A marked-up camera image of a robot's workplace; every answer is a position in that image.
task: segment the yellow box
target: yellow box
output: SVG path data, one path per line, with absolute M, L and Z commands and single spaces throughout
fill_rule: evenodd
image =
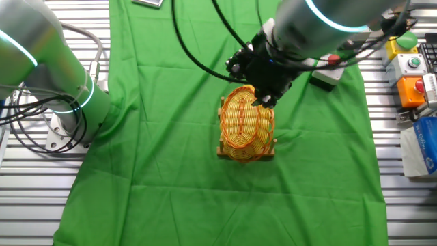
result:
M 396 55 L 399 54 L 417 54 L 417 47 L 414 47 L 413 49 L 410 50 L 401 50 L 400 47 L 398 47 L 396 45 L 396 40 L 392 40 L 392 41 L 388 41 L 387 43 L 385 43 L 385 49 L 387 50 L 387 57 L 389 60 L 393 60 L 395 59 Z

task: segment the green backdrop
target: green backdrop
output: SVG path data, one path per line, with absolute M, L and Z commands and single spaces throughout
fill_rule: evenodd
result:
M 279 1 L 262 1 L 263 21 Z M 219 1 L 245 40 L 254 0 Z M 239 49 L 206 0 L 179 0 L 180 28 L 203 63 L 225 73 Z M 183 53 L 160 10 L 111 0 L 111 111 L 79 170 L 55 245 L 387 245 L 363 79 L 331 93 L 294 82 L 275 108 L 277 155 L 241 165 L 216 156 L 220 97 L 239 85 Z

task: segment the metal rail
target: metal rail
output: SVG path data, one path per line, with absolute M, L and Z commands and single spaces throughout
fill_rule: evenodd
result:
M 413 1 L 419 23 L 412 30 L 424 42 L 427 32 L 437 32 L 437 0 Z M 84 27 L 102 39 L 99 85 L 107 86 L 110 32 L 109 5 L 102 1 L 46 1 L 61 21 Z M 74 54 L 88 67 L 96 45 L 80 34 L 64 31 Z M 359 64 L 373 138 L 387 203 L 390 246 L 437 245 L 437 180 L 409 180 L 403 176 L 400 130 L 384 67 L 377 55 Z M 24 123 L 32 137 L 45 144 L 48 129 L 41 118 Z M 0 168 L 0 245 L 51 245 L 59 226 L 70 187 L 82 157 L 57 159 L 23 148 L 10 135 Z

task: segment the emergency stop button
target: emergency stop button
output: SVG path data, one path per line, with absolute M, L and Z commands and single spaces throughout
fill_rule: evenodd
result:
M 416 81 L 416 84 L 414 85 L 414 90 L 416 90 L 416 92 L 418 92 L 418 93 L 425 92 L 425 87 L 423 86 L 423 81 L 421 79 Z
M 331 65 L 331 66 L 333 66 L 333 65 L 337 65 L 338 63 L 339 63 L 339 60 L 340 60 L 341 58 L 340 58 L 340 56 L 338 56 L 338 55 L 330 55 L 329 57 L 328 57 L 328 64 L 329 65 Z

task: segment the white box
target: white box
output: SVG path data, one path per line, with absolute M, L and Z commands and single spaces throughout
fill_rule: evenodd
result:
M 417 58 L 421 62 L 417 68 L 408 65 L 408 61 L 413 58 Z M 423 76 L 425 74 L 427 74 L 427 64 L 422 54 L 399 54 L 386 67 L 385 79 L 393 87 L 404 76 Z

